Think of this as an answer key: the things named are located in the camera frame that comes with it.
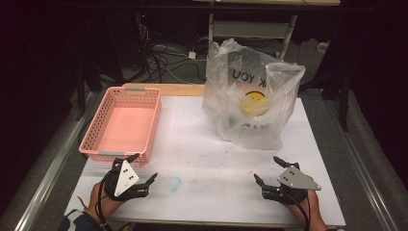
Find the person's left hand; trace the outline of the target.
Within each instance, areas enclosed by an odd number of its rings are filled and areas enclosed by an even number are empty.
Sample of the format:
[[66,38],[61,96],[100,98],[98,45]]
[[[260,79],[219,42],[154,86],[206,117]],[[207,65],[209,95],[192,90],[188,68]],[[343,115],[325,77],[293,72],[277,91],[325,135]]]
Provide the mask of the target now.
[[122,204],[124,204],[124,201],[112,200],[103,190],[101,183],[97,183],[92,188],[89,205],[85,208],[85,211],[91,215],[98,224],[102,224]]

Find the metal side rail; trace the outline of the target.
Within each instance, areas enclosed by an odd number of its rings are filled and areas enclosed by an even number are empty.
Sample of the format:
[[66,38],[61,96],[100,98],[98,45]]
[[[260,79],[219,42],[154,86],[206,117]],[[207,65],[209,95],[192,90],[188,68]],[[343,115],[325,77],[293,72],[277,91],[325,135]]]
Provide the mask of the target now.
[[54,231],[76,187],[86,159],[79,153],[80,137],[103,94],[90,92],[82,114],[72,112],[36,160],[13,200],[18,216],[12,231]]
[[392,217],[385,200],[374,184],[373,179],[370,177],[368,169],[366,168],[362,158],[359,156],[359,152],[354,142],[352,141],[348,132],[346,132],[339,122],[338,112],[335,104],[331,101],[324,102],[329,114],[331,115],[334,123],[339,130],[342,139],[347,146],[347,156],[354,168],[355,174],[359,179],[362,188],[366,194],[371,208],[373,209],[383,231],[398,231],[394,218]]

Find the person's right hand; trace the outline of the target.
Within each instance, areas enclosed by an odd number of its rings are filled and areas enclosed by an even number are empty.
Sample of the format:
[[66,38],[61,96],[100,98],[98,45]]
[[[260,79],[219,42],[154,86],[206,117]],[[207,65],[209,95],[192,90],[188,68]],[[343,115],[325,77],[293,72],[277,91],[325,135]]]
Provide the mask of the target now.
[[328,228],[321,217],[319,198],[315,191],[308,191],[308,196],[299,205],[285,204],[285,207],[301,225],[308,224],[309,231],[325,231]]

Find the white metal desk frame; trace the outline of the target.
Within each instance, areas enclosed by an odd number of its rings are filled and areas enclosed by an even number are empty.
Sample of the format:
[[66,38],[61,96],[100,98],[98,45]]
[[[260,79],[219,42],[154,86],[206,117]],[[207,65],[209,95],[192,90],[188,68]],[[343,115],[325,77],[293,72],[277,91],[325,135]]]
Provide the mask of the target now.
[[213,13],[209,16],[209,44],[214,38],[244,39],[282,39],[282,49],[277,54],[283,60],[292,37],[297,16],[292,15],[288,22],[257,22],[238,19],[217,19]]

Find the white board mat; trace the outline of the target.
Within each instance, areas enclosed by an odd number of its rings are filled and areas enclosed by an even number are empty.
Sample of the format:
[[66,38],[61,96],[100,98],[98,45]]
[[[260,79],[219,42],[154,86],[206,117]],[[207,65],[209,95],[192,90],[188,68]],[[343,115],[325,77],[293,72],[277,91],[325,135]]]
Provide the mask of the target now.
[[156,178],[145,198],[132,199],[114,220],[238,226],[295,227],[282,205],[262,197],[255,179],[273,185],[283,168],[279,157],[297,163],[320,185],[323,220],[343,226],[344,216],[321,158],[303,104],[281,133],[279,150],[246,149],[214,130],[198,96],[165,96],[154,147],[147,164],[135,168],[140,180]]

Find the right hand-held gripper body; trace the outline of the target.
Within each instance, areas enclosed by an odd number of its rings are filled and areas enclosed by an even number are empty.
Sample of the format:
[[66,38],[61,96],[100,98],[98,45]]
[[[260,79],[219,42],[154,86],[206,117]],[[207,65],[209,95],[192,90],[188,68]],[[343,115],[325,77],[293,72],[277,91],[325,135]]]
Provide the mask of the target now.
[[266,185],[261,181],[261,193],[264,199],[294,205],[302,202],[308,191],[320,191],[319,185],[312,177],[303,173],[298,164],[283,164],[284,171],[276,177],[279,186]]

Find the pink plastic basket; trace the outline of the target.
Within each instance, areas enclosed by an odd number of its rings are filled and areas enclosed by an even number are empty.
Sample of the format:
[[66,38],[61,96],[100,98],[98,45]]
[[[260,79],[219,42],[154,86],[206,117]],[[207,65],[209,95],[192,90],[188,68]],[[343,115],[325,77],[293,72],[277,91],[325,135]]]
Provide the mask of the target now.
[[161,108],[160,89],[108,88],[79,145],[79,151],[94,161],[105,162],[139,154],[136,162],[148,163]]

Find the clear plastic smiley bag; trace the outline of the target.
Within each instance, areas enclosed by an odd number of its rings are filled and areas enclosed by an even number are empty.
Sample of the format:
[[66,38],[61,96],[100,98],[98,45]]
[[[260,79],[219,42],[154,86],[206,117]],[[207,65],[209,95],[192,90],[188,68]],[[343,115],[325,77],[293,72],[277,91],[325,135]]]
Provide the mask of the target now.
[[305,67],[279,61],[233,39],[209,46],[202,108],[225,140],[276,150],[294,111]]

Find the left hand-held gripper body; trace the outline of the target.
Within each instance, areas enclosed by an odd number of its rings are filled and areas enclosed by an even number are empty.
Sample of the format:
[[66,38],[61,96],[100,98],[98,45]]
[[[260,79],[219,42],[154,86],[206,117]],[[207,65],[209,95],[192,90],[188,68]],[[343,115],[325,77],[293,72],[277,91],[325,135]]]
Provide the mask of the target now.
[[116,158],[112,169],[106,174],[104,191],[115,201],[127,201],[134,198],[146,197],[149,186],[138,184],[139,177],[131,163]]

